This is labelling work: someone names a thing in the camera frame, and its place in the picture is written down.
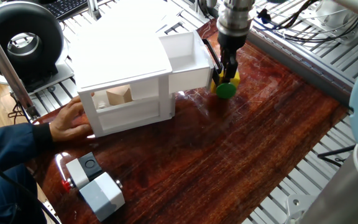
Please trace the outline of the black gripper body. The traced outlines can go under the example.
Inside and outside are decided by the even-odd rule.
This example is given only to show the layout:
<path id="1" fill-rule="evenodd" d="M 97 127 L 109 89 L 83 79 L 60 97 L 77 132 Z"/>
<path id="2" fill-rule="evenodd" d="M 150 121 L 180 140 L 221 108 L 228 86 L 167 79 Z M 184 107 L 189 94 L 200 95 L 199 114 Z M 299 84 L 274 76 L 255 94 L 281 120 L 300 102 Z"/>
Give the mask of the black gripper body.
<path id="1" fill-rule="evenodd" d="M 231 36 L 222 32 L 218 33 L 218 42 L 221 48 L 221 58 L 231 53 L 236 53 L 246 42 L 246 35 L 243 36 Z"/>

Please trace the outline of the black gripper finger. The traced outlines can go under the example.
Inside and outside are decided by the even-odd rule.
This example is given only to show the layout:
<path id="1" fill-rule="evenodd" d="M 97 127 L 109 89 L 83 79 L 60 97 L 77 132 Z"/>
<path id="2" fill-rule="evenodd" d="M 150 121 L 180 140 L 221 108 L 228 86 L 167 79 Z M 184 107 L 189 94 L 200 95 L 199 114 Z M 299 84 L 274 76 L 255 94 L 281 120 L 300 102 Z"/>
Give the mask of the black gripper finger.
<path id="1" fill-rule="evenodd" d="M 230 56 L 227 63 L 227 79 L 233 85 L 239 84 L 239 76 L 237 74 L 238 62 L 235 56 Z"/>
<path id="2" fill-rule="evenodd" d="M 230 56 L 223 55 L 221 57 L 222 71 L 221 71 L 221 83 L 228 83 L 230 81 Z"/>

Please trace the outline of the person's bare hand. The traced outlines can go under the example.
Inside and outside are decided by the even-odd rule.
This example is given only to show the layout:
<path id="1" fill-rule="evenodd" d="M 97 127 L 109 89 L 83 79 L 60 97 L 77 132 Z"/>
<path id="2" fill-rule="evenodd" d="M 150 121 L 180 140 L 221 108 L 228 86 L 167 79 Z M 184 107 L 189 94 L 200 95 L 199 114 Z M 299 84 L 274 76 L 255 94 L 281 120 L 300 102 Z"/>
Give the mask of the person's bare hand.
<path id="1" fill-rule="evenodd" d="M 58 112 L 56 118 L 49 124 L 49 129 L 53 142 L 70 141 L 93 132 L 79 96 L 72 98 Z"/>

